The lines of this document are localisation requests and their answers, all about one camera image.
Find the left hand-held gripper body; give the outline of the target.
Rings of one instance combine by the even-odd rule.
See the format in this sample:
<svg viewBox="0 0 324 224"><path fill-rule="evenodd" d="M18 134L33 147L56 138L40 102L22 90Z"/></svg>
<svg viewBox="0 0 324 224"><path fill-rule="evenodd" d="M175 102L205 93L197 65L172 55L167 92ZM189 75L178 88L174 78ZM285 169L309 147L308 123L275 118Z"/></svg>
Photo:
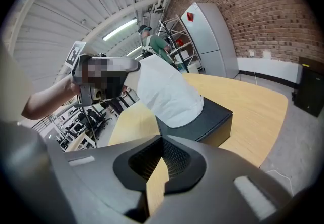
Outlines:
<svg viewBox="0 0 324 224"><path fill-rule="evenodd" d="M88 107L120 97L124 92L127 63L124 58L96 54L85 42L75 42L65 65L80 87L76 107Z"/></svg>

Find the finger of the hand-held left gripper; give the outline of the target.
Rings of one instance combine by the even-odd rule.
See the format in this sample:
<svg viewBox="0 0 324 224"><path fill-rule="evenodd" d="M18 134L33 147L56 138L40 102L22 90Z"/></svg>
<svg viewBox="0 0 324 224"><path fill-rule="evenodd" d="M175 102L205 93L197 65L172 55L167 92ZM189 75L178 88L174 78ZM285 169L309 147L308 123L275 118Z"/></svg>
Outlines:
<svg viewBox="0 0 324 224"><path fill-rule="evenodd" d="M113 69L118 71L136 72L139 71L141 65L140 62L126 57L114 57L111 58Z"/></svg>

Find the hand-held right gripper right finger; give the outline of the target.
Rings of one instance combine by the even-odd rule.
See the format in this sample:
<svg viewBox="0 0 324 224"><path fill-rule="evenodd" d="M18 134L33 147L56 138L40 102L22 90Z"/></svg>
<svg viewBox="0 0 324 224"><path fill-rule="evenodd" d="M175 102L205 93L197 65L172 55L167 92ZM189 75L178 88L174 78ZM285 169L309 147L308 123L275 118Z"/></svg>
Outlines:
<svg viewBox="0 0 324 224"><path fill-rule="evenodd" d="M175 136L171 141L200 153L206 171L182 193L164 195L145 224L278 223L291 201L285 188L239 155Z"/></svg>

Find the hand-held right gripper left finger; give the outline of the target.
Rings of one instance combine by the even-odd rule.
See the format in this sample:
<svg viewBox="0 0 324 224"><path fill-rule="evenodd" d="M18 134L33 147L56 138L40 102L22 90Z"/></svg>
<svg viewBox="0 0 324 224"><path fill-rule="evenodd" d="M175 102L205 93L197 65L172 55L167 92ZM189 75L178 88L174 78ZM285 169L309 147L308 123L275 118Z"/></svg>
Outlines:
<svg viewBox="0 0 324 224"><path fill-rule="evenodd" d="M56 224L163 224L158 209L149 215L146 180L129 167L129 158L160 145L160 136L97 149L64 153L48 141L51 192Z"/></svg>

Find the white tissue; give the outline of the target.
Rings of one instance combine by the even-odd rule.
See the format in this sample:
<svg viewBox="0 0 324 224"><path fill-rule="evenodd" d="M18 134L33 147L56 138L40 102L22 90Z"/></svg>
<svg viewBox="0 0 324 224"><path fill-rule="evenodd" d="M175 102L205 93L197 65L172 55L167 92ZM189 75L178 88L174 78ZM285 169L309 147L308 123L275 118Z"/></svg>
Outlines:
<svg viewBox="0 0 324 224"><path fill-rule="evenodd" d="M164 124L179 128L201 114L203 97L178 70L157 55L142 59L140 64L136 93Z"/></svg>

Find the black tissue box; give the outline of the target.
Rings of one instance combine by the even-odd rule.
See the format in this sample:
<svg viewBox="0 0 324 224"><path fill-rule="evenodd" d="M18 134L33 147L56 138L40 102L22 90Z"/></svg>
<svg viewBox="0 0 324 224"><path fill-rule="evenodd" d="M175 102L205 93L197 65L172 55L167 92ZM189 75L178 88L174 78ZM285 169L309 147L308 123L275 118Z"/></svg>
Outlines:
<svg viewBox="0 0 324 224"><path fill-rule="evenodd" d="M202 112L193 122L179 128L170 128L157 119L157 125L161 135L181 137L218 147L230 137L232 118L231 110L204 98Z"/></svg>

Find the ceiling strip lights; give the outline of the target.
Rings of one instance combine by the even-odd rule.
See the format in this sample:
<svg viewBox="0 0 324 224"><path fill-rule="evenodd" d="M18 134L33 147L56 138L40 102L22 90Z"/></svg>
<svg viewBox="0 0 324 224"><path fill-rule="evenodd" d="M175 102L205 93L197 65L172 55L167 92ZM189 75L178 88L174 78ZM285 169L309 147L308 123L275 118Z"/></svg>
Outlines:
<svg viewBox="0 0 324 224"><path fill-rule="evenodd" d="M34 0L19 29L14 53L67 52L75 41L109 51L135 32L137 1Z"/></svg>

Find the white metal shelf rack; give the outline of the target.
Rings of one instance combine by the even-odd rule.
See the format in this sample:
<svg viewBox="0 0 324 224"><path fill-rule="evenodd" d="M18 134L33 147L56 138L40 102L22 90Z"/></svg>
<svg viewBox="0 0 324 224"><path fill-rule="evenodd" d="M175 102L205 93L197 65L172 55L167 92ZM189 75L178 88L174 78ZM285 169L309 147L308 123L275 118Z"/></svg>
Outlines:
<svg viewBox="0 0 324 224"><path fill-rule="evenodd" d="M195 44L193 43L193 40L184 25L181 18L177 15L174 18L171 19L164 19L167 29L171 31L172 37L181 52L181 55L185 61L185 64L189 70L189 73L195 73L199 74L201 70L203 70L203 66L201 65L200 56L196 50ZM158 29L158 36L163 38L171 47L169 51L169 55L173 62L175 63L178 71L180 73L186 73L186 70L181 64L181 60L176 52L176 50L173 49L173 45L168 38L168 36L165 34L164 29L160 28L160 22L157 27Z"/></svg>

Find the group of black office chairs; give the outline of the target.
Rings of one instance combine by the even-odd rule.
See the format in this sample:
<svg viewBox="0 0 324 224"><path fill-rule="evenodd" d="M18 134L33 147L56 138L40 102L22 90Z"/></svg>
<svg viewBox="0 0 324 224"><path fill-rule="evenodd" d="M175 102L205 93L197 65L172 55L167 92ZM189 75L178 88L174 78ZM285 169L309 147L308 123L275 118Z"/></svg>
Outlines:
<svg viewBox="0 0 324 224"><path fill-rule="evenodd" d="M98 111L94 106L85 109L71 107L60 116L57 115L56 119L58 128L69 141L72 142L84 132L92 140L92 147L111 120L107 118L106 112Z"/></svg>

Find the black mezzanine railing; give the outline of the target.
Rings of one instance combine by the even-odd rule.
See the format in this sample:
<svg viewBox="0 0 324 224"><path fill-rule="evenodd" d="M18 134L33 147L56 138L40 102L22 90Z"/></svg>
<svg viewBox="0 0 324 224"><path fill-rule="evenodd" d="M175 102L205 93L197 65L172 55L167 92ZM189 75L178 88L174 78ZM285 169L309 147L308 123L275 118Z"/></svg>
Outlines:
<svg viewBox="0 0 324 224"><path fill-rule="evenodd" d="M52 115L49 115L49 116L41 119L37 124L35 124L32 127L32 129L37 132L42 132L45 128L50 126L50 124L53 122L52 119L53 119Z"/></svg>

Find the white refrigerator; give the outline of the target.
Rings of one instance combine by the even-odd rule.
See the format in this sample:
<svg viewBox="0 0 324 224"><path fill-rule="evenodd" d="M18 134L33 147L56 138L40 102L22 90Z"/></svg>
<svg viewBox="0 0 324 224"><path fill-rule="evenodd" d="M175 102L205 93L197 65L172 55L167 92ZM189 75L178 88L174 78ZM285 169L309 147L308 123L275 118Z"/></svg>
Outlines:
<svg viewBox="0 0 324 224"><path fill-rule="evenodd" d="M194 14L187 20L186 12ZM213 3L191 4L181 16L196 50L205 74L234 79L239 74L237 56L227 24Z"/></svg>

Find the black cabinet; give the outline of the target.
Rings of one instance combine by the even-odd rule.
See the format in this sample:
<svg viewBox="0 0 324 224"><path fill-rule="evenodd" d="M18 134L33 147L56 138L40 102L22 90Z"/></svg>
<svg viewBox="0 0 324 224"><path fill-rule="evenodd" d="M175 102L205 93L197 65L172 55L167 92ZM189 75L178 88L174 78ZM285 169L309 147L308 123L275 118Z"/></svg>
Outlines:
<svg viewBox="0 0 324 224"><path fill-rule="evenodd" d="M293 103L314 117L324 108L324 63L299 57Z"/></svg>

